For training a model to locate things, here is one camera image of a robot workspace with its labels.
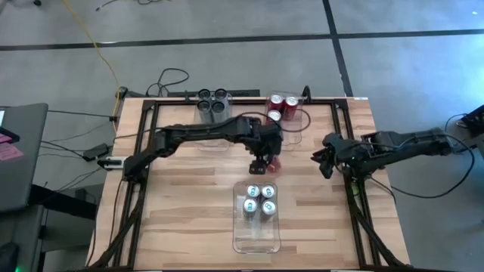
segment pink sticky note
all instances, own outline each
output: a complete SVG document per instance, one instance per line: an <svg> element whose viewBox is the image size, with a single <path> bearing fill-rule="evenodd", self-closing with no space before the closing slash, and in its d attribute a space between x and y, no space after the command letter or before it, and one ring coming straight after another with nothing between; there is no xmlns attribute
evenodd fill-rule
<svg viewBox="0 0 484 272"><path fill-rule="evenodd" d="M0 133L0 144L4 142L8 142L11 139L12 138L8 137L7 135L3 135L2 133Z"/></svg>
<svg viewBox="0 0 484 272"><path fill-rule="evenodd" d="M13 158L23 156L23 153L18 150L15 146L3 143L0 144L0 160L5 161Z"/></svg>

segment desk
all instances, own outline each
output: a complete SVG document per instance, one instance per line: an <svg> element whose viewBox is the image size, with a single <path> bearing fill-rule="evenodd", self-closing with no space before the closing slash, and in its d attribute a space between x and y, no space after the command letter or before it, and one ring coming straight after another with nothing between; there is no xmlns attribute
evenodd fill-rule
<svg viewBox="0 0 484 272"><path fill-rule="evenodd" d="M142 103L143 99L126 99L117 135L137 133ZM349 98L348 105L356 138L375 131L368 100ZM322 148L323 137L334 130L331 110L325 105L305 105L304 109L311 115L312 124L302 133L302 141L293 151L281 154L282 169L277 174L249 175L248 165L253 158L241 145L214 153L200 151L195 143L185 143L174 156L152 163L135 269L357 268L343 177L335 172L330 180L324 179L318 165L309 159ZM262 112L264 106L234 106L233 115L254 110ZM344 128L343 114L339 116ZM157 125L190 124L193 118L193 106L161 106ZM118 139L113 155L132 155L134 146L135 138ZM374 177L388 185L386 172L377 172ZM93 260L99 258L109 243L120 178L121 171L110 172L106 178ZM272 181L279 188L278 253L244 255L232 249L232 187L238 181L251 180ZM117 201L115 233L126 187L123 182ZM367 182L366 188L376 232L397 258L408 263L392 197L371 182ZM362 236L368 241L364 231ZM125 240L121 265L126 263L130 237L128 234ZM370 262L368 243L364 246Z"/></svg>

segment black metal frame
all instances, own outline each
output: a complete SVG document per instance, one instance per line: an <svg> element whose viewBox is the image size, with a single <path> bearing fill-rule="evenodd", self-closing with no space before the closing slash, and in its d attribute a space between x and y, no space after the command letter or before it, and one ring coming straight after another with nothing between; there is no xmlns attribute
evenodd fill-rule
<svg viewBox="0 0 484 272"><path fill-rule="evenodd" d="M345 121L348 137L354 138L351 119L349 116L348 103L345 98L343 99L311 98L310 90L307 87L303 92L303 97L305 97L304 104L330 106L332 117L333 117L334 131L339 134L341 134L342 131L340 127L340 118L338 116L338 109L341 109L343 111L343 118ZM134 154L141 152L141 143L143 141L143 131L145 131L145 126L147 124L147 116L151 110L153 111L153 114L152 114L152 119L150 123L150 132L148 136L148 141L152 141L154 139L154 132L157 127L157 120L159 118L161 106L195 105L195 103L196 103L195 100L191 100L188 98L185 100L144 100L142 110L141 110L141 117L140 117L140 122L138 127L138 136L136 138ZM264 105L264 104L265 104L265 99L247 98L247 99L233 100L233 105ZM149 168L146 168L144 170L144 173L142 173L142 176L136 181L136 183L135 182L129 183L128 189L126 191L126 197L125 197L125 202L123 206L123 213L121 215L120 226L123 226L126 223L127 218L129 216L129 213L130 213L129 209L132 204L132 197L133 197L133 193L135 192L136 184L140 184L138 198L145 198L148 172L149 172ZM345 187L345 188L346 188L346 195L348 196L349 205L350 205L351 204L350 198L354 197L353 192L351 188L349 189L348 187ZM359 196L361 197L361 205L363 207L365 218L367 219L368 223L373 227L371 223L371 215L370 215L370 208L368 205L368 198L366 196L364 187L360 189ZM141 226L141 217L142 217L142 214L138 216L138 218L136 219L133 225L127 267L134 267L135 265L135 255L136 255L136 249L138 245L139 229ZM364 267L366 265L365 251L363 248L363 242L361 240L361 233L360 233L358 221L353 215L351 216L351 222L352 222L352 231L355 238L355 248L358 256L358 263L360 267ZM373 255L374 264L378 266L380 265L380 257L378 255L378 251L376 250L375 246L371 241L370 241L370 246L371 246L371 252ZM123 244L119 246L119 248L116 250L114 254L114 259L113 259L114 267L119 267L122 251L123 251Z"/></svg>

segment gray floor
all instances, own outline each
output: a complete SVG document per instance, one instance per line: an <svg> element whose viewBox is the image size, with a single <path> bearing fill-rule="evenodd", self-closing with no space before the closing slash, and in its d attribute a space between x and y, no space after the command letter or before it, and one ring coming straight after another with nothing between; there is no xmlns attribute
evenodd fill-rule
<svg viewBox="0 0 484 272"><path fill-rule="evenodd" d="M71 0L99 42L191 39L280 34L328 34L317 0L172 0L140 6L120 0L100 11L102 2ZM429 31L484 28L479 0L332 0L339 33ZM60 1L41 7L0 0L0 45L88 42ZM484 104L484 35L341 40L352 90L369 97L377 129L400 132L443 127L446 119ZM190 79L173 91L201 88L259 88L344 96L331 40L163 45L102 49L121 85L145 91L167 67L187 70ZM181 75L170 73L167 82ZM51 109L110 114L115 85L94 49L0 51L0 105L49 103ZM49 113L44 139L88 131L106 120ZM465 138L454 126L451 132ZM106 124L91 134L61 142L89 148L110 143ZM464 174L470 156L417 157L389 167L392 185L420 193L440 193ZM43 156L36 184L56 189L96 165ZM101 184L97 173L81 184ZM411 262L416 267L481 271L484 252L484 165L477 157L467 181L441 199L396 194ZM87 249L48 256L45 271L82 266Z"/></svg>

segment can lid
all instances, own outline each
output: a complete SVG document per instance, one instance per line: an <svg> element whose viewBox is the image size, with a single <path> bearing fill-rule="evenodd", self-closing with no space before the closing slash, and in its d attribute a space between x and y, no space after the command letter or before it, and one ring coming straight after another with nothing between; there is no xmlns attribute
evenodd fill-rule
<svg viewBox="0 0 484 272"><path fill-rule="evenodd" d="M273 94L271 95L271 102L274 103L274 104L280 104L282 103L282 96L280 96L279 94Z"/></svg>
<svg viewBox="0 0 484 272"><path fill-rule="evenodd" d="M244 211L255 212L257 209L257 202L254 199L245 199L244 201Z"/></svg>
<svg viewBox="0 0 484 272"><path fill-rule="evenodd" d="M267 215L273 215L275 213L275 210L276 210L276 206L270 200L266 200L262 204L262 211Z"/></svg>
<svg viewBox="0 0 484 272"><path fill-rule="evenodd" d="M198 97L203 100L207 100L210 98L210 91L207 89L201 89L198 91Z"/></svg>
<svg viewBox="0 0 484 272"><path fill-rule="evenodd" d="M258 197L260 194L259 186L257 185L249 185L247 186L247 195L250 197Z"/></svg>
<svg viewBox="0 0 484 272"><path fill-rule="evenodd" d="M299 103L297 100L297 97L294 96L288 96L286 97L286 104L289 106L296 106Z"/></svg>
<svg viewBox="0 0 484 272"><path fill-rule="evenodd" d="M222 102L215 102L212 105L212 110L214 113L221 113L225 110L225 105Z"/></svg>
<svg viewBox="0 0 484 272"><path fill-rule="evenodd" d="M265 185L261 193L265 198L271 198L275 195L275 189L272 185Z"/></svg>
<svg viewBox="0 0 484 272"><path fill-rule="evenodd" d="M271 119L276 122L281 120L281 113L277 110L269 110L267 116L271 117Z"/></svg>
<svg viewBox="0 0 484 272"><path fill-rule="evenodd" d="M205 100L198 102L197 109L199 111L203 111L203 112L209 111L210 110L210 102L205 101Z"/></svg>
<svg viewBox="0 0 484 272"><path fill-rule="evenodd" d="M215 91L214 95L215 95L215 99L218 99L218 100L225 99L227 97L227 91L225 89L220 88Z"/></svg>

